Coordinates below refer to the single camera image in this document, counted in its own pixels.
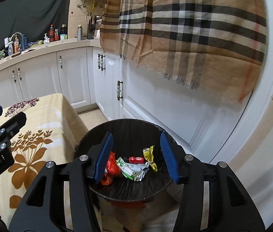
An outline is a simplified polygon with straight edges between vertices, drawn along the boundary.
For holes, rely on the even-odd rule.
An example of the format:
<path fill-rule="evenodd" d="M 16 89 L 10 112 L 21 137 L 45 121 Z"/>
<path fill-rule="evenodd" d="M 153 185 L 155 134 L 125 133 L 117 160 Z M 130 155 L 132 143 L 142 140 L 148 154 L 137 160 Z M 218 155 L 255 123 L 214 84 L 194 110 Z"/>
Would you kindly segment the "yellow snack wrapper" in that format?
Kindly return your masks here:
<path fill-rule="evenodd" d="M 153 155 L 154 146 L 151 146 L 149 148 L 143 149 L 143 156 L 145 160 L 147 161 L 148 165 L 153 169 L 154 172 L 158 171 L 157 165 L 154 162 L 154 155 Z"/>

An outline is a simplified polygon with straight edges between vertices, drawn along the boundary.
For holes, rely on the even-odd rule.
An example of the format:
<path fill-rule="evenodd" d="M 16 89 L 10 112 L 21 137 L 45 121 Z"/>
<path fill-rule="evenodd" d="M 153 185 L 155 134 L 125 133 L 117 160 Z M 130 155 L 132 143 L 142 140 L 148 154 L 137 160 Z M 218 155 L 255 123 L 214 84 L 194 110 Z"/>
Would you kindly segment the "beige plaid scarf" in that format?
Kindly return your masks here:
<path fill-rule="evenodd" d="M 166 79 L 242 102 L 265 59 L 265 1 L 107 0 L 100 44 Z"/>

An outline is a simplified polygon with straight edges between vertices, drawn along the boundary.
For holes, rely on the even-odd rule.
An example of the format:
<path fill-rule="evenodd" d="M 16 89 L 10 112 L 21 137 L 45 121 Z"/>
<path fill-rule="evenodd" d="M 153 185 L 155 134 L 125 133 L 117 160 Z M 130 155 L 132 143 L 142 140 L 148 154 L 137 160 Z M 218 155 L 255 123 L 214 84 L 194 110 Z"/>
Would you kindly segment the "red cylinder tube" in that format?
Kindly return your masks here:
<path fill-rule="evenodd" d="M 129 157 L 128 162 L 132 164 L 143 164 L 145 159 L 143 157 Z"/>

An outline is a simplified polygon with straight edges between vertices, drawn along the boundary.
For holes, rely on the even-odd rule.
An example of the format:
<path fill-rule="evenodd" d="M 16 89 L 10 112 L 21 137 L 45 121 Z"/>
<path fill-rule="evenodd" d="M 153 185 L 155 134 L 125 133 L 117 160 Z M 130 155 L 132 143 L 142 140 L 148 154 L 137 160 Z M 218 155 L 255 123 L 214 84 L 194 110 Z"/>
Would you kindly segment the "black lidded jar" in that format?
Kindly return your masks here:
<path fill-rule="evenodd" d="M 65 40 L 68 38 L 68 34 L 67 34 L 67 24 L 62 24 L 61 25 L 61 31 L 60 31 L 60 40 Z"/>

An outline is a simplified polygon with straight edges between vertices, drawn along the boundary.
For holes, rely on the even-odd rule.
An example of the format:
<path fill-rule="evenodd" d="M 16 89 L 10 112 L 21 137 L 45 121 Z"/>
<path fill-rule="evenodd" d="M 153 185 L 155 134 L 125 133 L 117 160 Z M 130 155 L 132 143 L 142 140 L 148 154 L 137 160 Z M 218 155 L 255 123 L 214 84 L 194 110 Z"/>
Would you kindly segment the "red plastic bag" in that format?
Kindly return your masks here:
<path fill-rule="evenodd" d="M 109 159 L 106 164 L 106 170 L 110 177 L 118 177 L 121 175 L 121 170 L 117 165 L 116 154 L 114 152 L 110 152 Z"/>

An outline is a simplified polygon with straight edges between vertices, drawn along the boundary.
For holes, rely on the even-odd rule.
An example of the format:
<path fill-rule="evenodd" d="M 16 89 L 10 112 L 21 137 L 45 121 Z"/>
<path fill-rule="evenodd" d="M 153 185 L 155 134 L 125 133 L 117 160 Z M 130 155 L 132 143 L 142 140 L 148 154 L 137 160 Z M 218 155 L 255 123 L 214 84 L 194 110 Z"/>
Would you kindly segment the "chrome sink faucet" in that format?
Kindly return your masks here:
<path fill-rule="evenodd" d="M 8 39 L 12 43 L 14 53 L 22 52 L 26 49 L 27 37 L 21 32 L 15 32 Z"/>

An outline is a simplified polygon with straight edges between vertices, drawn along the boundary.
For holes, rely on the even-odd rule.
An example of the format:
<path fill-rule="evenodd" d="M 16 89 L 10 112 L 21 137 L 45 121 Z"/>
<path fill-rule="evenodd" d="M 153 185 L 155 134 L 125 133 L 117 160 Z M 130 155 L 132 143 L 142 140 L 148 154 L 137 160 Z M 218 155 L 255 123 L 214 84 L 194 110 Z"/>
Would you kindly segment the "floral beige tablecloth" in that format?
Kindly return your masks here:
<path fill-rule="evenodd" d="M 27 121 L 11 139 L 14 164 L 0 175 L 0 216 L 6 225 L 42 167 L 48 161 L 58 165 L 71 162 L 76 146 L 88 132 L 68 99 L 60 93 L 5 108 L 0 126 L 19 112 L 26 114 Z"/>

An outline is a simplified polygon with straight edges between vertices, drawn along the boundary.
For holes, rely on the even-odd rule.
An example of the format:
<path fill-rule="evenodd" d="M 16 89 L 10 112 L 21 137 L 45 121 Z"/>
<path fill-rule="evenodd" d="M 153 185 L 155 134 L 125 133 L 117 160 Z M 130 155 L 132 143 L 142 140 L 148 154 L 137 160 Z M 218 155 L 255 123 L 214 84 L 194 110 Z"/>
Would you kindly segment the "black knife block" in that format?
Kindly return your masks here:
<path fill-rule="evenodd" d="M 97 36 L 96 33 L 96 16 L 90 16 L 89 22 L 87 24 L 87 39 L 94 39 Z"/>

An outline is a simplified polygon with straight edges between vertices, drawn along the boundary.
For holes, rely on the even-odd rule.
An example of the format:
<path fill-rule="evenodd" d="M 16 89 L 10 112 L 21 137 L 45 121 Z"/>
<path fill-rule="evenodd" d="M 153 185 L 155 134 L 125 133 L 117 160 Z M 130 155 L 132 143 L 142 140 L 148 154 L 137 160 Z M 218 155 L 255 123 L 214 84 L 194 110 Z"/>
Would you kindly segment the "red stool under bin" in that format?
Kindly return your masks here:
<path fill-rule="evenodd" d="M 146 200 L 138 200 L 133 202 L 119 202 L 112 200 L 110 203 L 113 207 L 121 209 L 144 209 L 146 208 L 147 203 L 154 201 L 154 197 Z"/>

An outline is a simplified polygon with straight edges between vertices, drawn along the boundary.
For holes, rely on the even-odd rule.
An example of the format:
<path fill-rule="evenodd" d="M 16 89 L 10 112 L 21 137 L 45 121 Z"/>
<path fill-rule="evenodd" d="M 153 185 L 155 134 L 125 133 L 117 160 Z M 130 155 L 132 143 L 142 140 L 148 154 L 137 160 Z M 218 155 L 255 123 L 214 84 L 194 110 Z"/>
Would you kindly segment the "white blue spray bottle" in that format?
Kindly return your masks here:
<path fill-rule="evenodd" d="M 9 56 L 13 55 L 13 53 L 14 53 L 13 43 L 14 43 L 13 41 L 8 43 L 8 55 Z"/>

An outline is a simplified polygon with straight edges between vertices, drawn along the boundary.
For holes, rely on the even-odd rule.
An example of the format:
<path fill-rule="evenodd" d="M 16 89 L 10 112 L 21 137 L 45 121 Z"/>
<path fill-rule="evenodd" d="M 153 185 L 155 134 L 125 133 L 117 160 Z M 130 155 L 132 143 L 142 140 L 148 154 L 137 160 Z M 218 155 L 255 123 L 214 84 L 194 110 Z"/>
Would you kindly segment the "grey steel thermos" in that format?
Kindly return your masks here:
<path fill-rule="evenodd" d="M 83 39 L 83 27 L 82 25 L 78 25 L 78 28 L 77 28 L 77 40 L 78 41 L 82 41 Z"/>

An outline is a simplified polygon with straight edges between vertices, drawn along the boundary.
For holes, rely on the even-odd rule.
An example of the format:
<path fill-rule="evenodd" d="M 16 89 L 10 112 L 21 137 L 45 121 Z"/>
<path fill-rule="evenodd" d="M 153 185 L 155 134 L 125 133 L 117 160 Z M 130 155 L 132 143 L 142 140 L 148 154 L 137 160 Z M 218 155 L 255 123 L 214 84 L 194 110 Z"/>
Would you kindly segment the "green white striped wrapper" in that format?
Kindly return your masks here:
<path fill-rule="evenodd" d="M 119 157 L 117 160 L 116 160 L 116 164 L 117 166 L 120 168 L 121 170 L 121 173 L 128 179 L 130 180 L 134 180 L 134 176 L 135 176 L 135 172 L 133 172 L 129 167 L 128 165 L 124 162 L 124 160 Z"/>

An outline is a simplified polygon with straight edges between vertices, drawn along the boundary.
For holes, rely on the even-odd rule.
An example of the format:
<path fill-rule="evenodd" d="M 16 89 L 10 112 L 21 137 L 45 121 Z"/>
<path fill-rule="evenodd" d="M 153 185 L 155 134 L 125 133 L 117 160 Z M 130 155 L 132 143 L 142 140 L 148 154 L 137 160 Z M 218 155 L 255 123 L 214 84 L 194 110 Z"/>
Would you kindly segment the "black window curtain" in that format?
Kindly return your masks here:
<path fill-rule="evenodd" d="M 1 0 L 0 50 L 4 39 L 20 32 L 28 42 L 42 40 L 50 26 L 61 28 L 68 23 L 70 0 Z"/>

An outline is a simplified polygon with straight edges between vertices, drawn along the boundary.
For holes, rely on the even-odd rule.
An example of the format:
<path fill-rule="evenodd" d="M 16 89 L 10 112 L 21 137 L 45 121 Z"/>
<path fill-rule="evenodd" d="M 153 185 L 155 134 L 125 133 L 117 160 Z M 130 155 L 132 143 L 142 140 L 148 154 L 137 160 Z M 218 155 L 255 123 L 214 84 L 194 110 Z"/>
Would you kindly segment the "black trash bin with liner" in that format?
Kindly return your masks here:
<path fill-rule="evenodd" d="M 86 133 L 76 147 L 75 157 L 86 154 L 110 132 L 114 140 L 112 152 L 116 159 L 121 158 L 128 163 L 132 158 L 143 158 L 143 149 L 153 148 L 153 162 L 157 165 L 157 172 L 149 167 L 141 181 L 120 175 L 113 177 L 108 185 L 91 184 L 91 190 L 109 201 L 141 202 L 154 198 L 173 184 L 160 146 L 161 133 L 164 131 L 162 127 L 144 120 L 124 118 L 102 123 Z"/>

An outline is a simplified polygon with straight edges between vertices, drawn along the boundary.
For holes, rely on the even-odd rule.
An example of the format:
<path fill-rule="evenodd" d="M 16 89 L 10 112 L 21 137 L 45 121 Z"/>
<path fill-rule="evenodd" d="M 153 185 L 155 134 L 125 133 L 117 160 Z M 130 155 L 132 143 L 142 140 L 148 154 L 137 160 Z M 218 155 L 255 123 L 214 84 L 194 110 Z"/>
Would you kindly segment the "orange plastic bag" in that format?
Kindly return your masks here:
<path fill-rule="evenodd" d="M 100 180 L 100 184 L 103 186 L 107 186 L 107 185 L 112 184 L 112 177 L 109 174 L 104 173 L 103 177 Z"/>

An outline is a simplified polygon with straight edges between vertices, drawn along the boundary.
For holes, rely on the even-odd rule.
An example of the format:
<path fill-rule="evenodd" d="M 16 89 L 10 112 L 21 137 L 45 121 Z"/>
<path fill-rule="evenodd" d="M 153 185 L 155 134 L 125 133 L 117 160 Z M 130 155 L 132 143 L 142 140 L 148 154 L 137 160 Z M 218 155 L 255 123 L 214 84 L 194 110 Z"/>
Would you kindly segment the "dark red sauce bottle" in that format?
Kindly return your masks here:
<path fill-rule="evenodd" d="M 53 28 L 53 24 L 50 25 L 50 30 L 49 30 L 48 34 L 49 34 L 50 42 L 53 42 L 55 39 L 55 31 Z"/>

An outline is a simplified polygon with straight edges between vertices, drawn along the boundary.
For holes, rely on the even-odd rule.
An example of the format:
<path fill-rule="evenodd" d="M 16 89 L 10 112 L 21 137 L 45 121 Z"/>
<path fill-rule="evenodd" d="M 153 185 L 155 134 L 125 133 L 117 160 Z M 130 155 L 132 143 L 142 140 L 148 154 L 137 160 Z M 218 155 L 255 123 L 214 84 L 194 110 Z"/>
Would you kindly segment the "white lower kitchen cabinets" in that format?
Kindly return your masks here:
<path fill-rule="evenodd" d="M 119 58 L 94 44 L 39 48 L 0 61 L 0 105 L 61 93 L 78 112 L 95 105 L 107 120 L 120 117 Z"/>

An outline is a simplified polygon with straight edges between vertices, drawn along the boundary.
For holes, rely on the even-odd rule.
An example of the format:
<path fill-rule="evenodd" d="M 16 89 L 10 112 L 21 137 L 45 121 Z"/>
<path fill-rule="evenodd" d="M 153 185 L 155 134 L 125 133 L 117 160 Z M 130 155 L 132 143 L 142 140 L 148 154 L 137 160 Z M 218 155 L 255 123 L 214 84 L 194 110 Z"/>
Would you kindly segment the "orange dish soap bottle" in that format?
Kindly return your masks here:
<path fill-rule="evenodd" d="M 18 53 L 20 51 L 20 42 L 17 35 L 14 37 L 14 53 Z"/>

